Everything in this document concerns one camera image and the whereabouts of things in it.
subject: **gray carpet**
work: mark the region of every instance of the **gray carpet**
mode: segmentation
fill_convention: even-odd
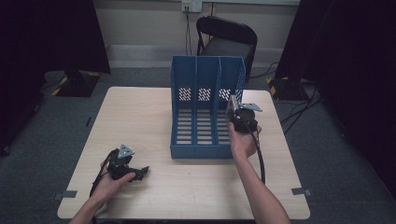
[[[253,68],[252,75],[265,70]],[[108,88],[170,87],[170,68],[114,68],[112,74],[100,78],[91,98],[53,97],[55,86],[43,90],[39,110],[10,145],[10,155],[0,158],[0,223],[67,223],[57,218],[60,201],[53,195],[67,188]],[[62,75],[47,73],[44,86]],[[305,87],[308,94],[314,92],[313,85]],[[246,89],[268,87],[261,77],[251,79]],[[280,120],[304,107],[275,103]],[[307,197],[311,217],[293,223],[396,223],[396,203],[370,164],[343,138],[325,104],[307,109],[286,139],[303,187],[313,192]]]

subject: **handheld device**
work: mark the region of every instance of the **handheld device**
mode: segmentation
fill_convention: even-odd
[[[233,128],[236,132],[243,134],[250,134],[253,138],[253,142],[257,148],[257,154],[259,155],[260,169],[262,172],[262,183],[265,184],[265,169],[264,161],[262,159],[262,151],[260,150],[259,136],[254,136],[254,132],[257,132],[258,121],[255,120],[254,111],[262,112],[262,109],[255,104],[241,104],[236,100],[235,95],[230,95],[230,99],[226,109],[226,119],[233,123]]]
[[[226,118],[233,123],[236,132],[252,133],[257,131],[258,124],[254,111],[262,112],[262,109],[255,104],[240,104],[235,95],[230,95]]]
[[[134,152],[125,145],[121,145],[120,149],[116,148],[111,151],[107,167],[111,178],[117,180],[129,173],[135,173],[136,176],[129,182],[143,179],[145,174],[149,171],[149,167],[147,166],[140,170],[130,168],[128,163],[131,161],[133,155]]]

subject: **light wood tabletop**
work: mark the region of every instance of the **light wood tabletop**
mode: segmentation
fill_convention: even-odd
[[[276,110],[268,91],[244,91],[242,103],[255,103],[262,127],[260,142],[266,185],[291,219],[306,219],[310,211]],[[63,198],[60,218],[72,218],[88,199],[100,163],[121,144],[135,154],[130,167],[149,166],[142,181],[127,183],[103,207],[98,218],[122,219],[253,219],[233,160],[173,160],[170,152],[172,99],[169,88],[110,88],[81,153]],[[260,175],[256,155],[250,161]]]

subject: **hand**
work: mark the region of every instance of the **hand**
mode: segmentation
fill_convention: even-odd
[[[113,180],[107,172],[107,167],[103,169],[102,178],[93,192],[91,199],[96,200],[100,207],[102,207],[108,200],[110,200],[120,188],[133,179],[135,173],[129,173],[118,180]]]
[[[231,137],[231,151],[234,159],[246,159],[256,153],[256,145],[251,134],[243,134],[235,131],[233,123],[230,122],[228,129]],[[257,139],[258,134],[262,131],[262,127],[257,126],[257,132],[254,137]]]

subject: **forearm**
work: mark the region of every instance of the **forearm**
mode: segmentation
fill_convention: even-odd
[[[290,223],[275,195],[262,183],[247,158],[236,158],[235,165],[244,185],[256,223]]]
[[[85,202],[73,219],[69,222],[69,224],[81,224],[81,223],[91,223],[93,216],[96,211],[99,210],[103,206],[99,201],[90,198]]]

